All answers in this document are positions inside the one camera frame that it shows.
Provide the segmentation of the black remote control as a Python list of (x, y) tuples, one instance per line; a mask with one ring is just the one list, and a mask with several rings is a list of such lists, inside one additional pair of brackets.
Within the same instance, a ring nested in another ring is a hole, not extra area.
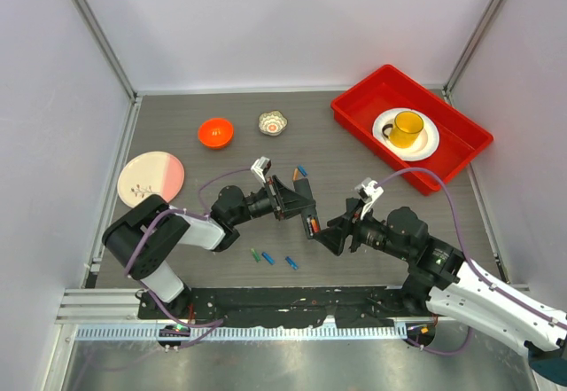
[(305, 229), (305, 233), (306, 233), (306, 237), (307, 239), (313, 239), (314, 235), (316, 233), (313, 234), (313, 236), (310, 236), (308, 228), (307, 228), (307, 223), (306, 223), (306, 218), (310, 217), (310, 218), (315, 218), (318, 222), (319, 225), (319, 229), (320, 229), (320, 224), (319, 224), (319, 220), (318, 220), (318, 216), (317, 216), (317, 211), (316, 211), (316, 202), (311, 190), (311, 186), (309, 183), (309, 180), (306, 177), (300, 178), (298, 180), (295, 180), (293, 182), (293, 186), (294, 186), (294, 191), (302, 197), (302, 200), (300, 202), (300, 215), (302, 218), (302, 225), (304, 226)]

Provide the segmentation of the red orange battery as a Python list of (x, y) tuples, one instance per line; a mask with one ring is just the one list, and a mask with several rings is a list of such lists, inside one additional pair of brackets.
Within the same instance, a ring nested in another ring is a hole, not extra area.
[(312, 228), (314, 230), (314, 233), (318, 233), (320, 229), (319, 229), (318, 222), (314, 217), (311, 218), (311, 224), (312, 224)]

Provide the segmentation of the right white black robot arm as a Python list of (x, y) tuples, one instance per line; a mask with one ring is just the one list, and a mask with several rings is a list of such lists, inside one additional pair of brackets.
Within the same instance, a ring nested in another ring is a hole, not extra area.
[(565, 312), (502, 282), (462, 250), (433, 237), (409, 207), (378, 221), (363, 200), (350, 198), (344, 214), (314, 238), (334, 255), (349, 242), (352, 252), (364, 245), (405, 262), (408, 277), (400, 293), (405, 312), (451, 317), (505, 344), (541, 377), (565, 386)]

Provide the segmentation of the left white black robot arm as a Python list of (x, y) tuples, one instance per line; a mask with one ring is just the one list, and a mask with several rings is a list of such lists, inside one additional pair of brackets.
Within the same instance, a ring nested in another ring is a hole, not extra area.
[(244, 194), (240, 187), (223, 187), (206, 216), (192, 215), (171, 207), (159, 195), (132, 208), (103, 234), (102, 244), (139, 282), (149, 296), (144, 303), (166, 317), (182, 317), (192, 303), (190, 288), (167, 264), (178, 245), (197, 246), (222, 252), (239, 238), (237, 226), (264, 215), (278, 221), (302, 217), (308, 238), (315, 234), (310, 221), (316, 218), (315, 199), (306, 178), (289, 188), (271, 176), (257, 192)]

